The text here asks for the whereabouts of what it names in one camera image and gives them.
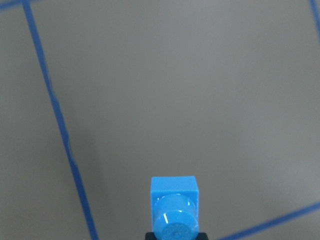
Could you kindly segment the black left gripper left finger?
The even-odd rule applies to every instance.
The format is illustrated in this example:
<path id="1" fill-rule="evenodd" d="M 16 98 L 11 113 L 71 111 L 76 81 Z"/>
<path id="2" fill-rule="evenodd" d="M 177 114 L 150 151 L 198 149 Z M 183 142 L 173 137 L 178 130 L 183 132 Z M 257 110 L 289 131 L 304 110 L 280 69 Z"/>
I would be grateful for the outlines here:
<path id="1" fill-rule="evenodd" d="M 147 232 L 145 234 L 145 240 L 155 240 L 155 234 L 153 232 Z"/>

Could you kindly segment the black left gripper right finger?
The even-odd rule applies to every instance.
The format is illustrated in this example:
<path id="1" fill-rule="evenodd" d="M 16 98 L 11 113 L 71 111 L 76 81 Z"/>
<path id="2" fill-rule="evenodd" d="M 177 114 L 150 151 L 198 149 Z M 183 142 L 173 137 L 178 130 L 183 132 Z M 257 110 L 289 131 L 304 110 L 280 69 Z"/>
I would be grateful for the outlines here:
<path id="1" fill-rule="evenodd" d="M 197 240 L 208 240 L 208 235 L 205 232 L 200 232 L 197 236 Z"/>

